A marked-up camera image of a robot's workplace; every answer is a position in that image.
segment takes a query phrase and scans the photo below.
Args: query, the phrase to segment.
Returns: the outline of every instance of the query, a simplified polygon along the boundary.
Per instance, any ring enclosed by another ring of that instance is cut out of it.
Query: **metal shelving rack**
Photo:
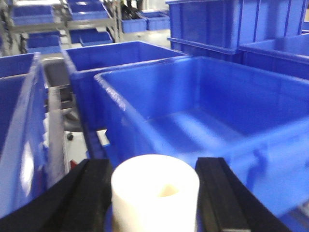
[[[117,27],[116,8],[120,9],[120,1],[112,0],[112,16],[106,19],[92,19],[92,20],[70,20],[70,18],[63,13],[66,10],[66,5],[63,0],[60,0],[60,11],[57,17],[60,19],[54,23],[47,24],[33,24],[33,25],[14,25],[9,14],[9,8],[5,9],[6,22],[8,32],[15,41],[18,41],[17,34],[29,32],[48,32],[54,30],[64,30],[68,38],[68,45],[72,47],[70,30],[74,29],[93,29],[98,27],[107,27],[112,33],[115,42],[119,42],[119,32]],[[4,34],[4,28],[0,26],[0,33]]]

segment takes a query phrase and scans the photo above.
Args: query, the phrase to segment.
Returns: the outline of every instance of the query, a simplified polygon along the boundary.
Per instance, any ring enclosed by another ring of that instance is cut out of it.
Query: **white plastic roll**
[[[199,178],[180,159],[142,155],[112,174],[114,232],[194,232]]]

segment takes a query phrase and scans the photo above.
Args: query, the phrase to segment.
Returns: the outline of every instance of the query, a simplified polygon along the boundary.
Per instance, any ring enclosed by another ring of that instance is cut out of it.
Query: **blue plastic crate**
[[[91,81],[94,75],[98,73],[131,67],[133,64],[144,65],[156,60],[164,62],[167,58],[180,56],[184,56],[184,53],[141,41],[63,50],[63,57],[68,68],[73,91],[78,99],[77,102],[83,101],[82,95],[84,94],[93,96]],[[81,86],[82,93],[78,90],[79,87],[75,87],[79,86],[80,79],[84,79],[86,82]],[[79,111],[80,117],[83,118],[83,125],[88,127],[87,129],[84,128],[84,131],[89,131],[91,136],[96,137],[97,134],[93,133],[93,130],[104,128],[104,117],[102,115],[99,115],[98,118],[95,115],[86,116],[91,107],[93,107],[91,104],[88,106],[79,105]]]
[[[219,48],[193,41],[168,38],[171,48],[192,56],[205,56],[242,64],[243,54],[236,49]]]
[[[95,79],[98,96],[81,104],[105,115],[120,161],[155,153],[194,166],[198,157],[224,157],[277,216],[309,198],[309,81],[211,58]]]
[[[111,44],[113,41],[111,35],[107,31],[104,31],[84,33],[80,37],[80,42],[83,47],[86,47],[100,44]]]
[[[301,34],[308,0],[169,0],[171,37],[236,49]]]
[[[58,37],[60,37],[60,31],[49,31],[49,32],[38,32],[38,33],[29,33],[28,37],[29,38],[35,38],[35,37],[46,37],[46,36],[52,36],[52,35],[56,35]]]
[[[164,30],[170,28],[169,16],[161,12],[139,13],[147,20],[147,30]]]
[[[52,6],[16,6],[11,18],[15,25],[53,23],[54,10]]]
[[[80,38],[82,34],[95,33],[98,32],[97,29],[81,29],[81,30],[70,30],[70,37],[72,44],[80,43]]]
[[[303,33],[309,33],[309,22],[303,23]]]
[[[244,44],[248,66],[309,79],[309,34]]]
[[[27,52],[40,52],[50,54],[61,52],[59,36],[32,37],[27,41]]]
[[[109,18],[109,14],[101,2],[82,1],[69,4],[72,20],[88,20]]]
[[[144,18],[121,20],[122,32],[131,33],[147,30],[147,20]]]
[[[46,189],[46,91],[39,54],[0,58],[0,218]]]

